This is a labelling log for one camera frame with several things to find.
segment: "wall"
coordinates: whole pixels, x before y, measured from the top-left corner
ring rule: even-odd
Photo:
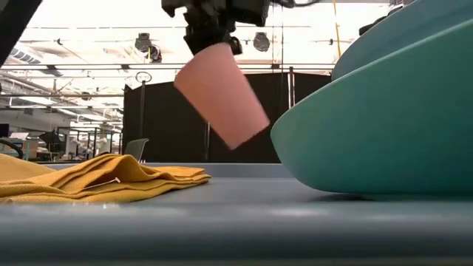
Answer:
[[[32,129],[50,132],[58,126],[70,126],[70,117],[62,114],[47,114],[44,110],[33,110],[33,115],[25,115],[23,110],[0,111],[0,123],[9,123],[11,128]]]

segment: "pink cup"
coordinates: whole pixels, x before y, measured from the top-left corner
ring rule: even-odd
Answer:
[[[228,44],[215,44],[197,53],[177,74],[174,86],[230,149],[270,124]]]

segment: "teal bowl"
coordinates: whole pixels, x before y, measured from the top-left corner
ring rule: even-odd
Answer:
[[[356,40],[338,60],[332,79],[471,18],[472,0],[416,0]]]
[[[473,194],[472,43],[469,20],[314,92],[272,128],[282,164],[323,191]]]

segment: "ceiling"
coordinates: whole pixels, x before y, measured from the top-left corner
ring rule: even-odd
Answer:
[[[244,69],[244,72],[275,71],[270,69],[271,64],[305,64],[305,72],[327,73],[326,69],[317,68],[327,68],[320,64],[334,64],[339,57],[336,22],[343,52],[357,39],[359,27],[385,16],[389,7],[389,0],[362,2],[337,1],[336,16],[332,0],[292,10],[271,7],[266,27],[237,25],[234,36],[242,42],[244,52],[236,60],[239,64],[258,64],[266,69]],[[176,17],[170,18],[161,10],[159,0],[43,0],[16,48],[34,55],[45,65],[148,64],[134,44],[138,33],[150,33],[153,44],[163,55],[161,65],[149,64],[159,68],[147,69],[152,75],[151,82],[173,81],[179,68],[192,57],[183,40],[186,26],[183,12],[178,10]],[[270,40],[267,52],[253,47],[257,32],[267,34]],[[10,56],[3,70],[65,94],[122,94],[125,84],[139,86],[135,75],[142,71],[63,66],[62,76],[55,77],[38,70],[25,70],[35,69],[25,64]],[[74,101],[84,104],[80,99]],[[93,98],[87,104],[92,102],[122,105],[123,99]]]

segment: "black curtain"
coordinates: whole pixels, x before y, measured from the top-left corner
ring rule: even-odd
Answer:
[[[143,159],[159,163],[205,161],[206,123],[171,82],[146,85]],[[137,139],[141,87],[125,93],[123,139]]]
[[[329,75],[294,73],[294,98],[296,103],[329,84]]]
[[[246,77],[272,126],[288,109],[287,73],[252,74]],[[279,163],[270,139],[270,128],[233,151],[211,130],[209,160],[213,163]]]

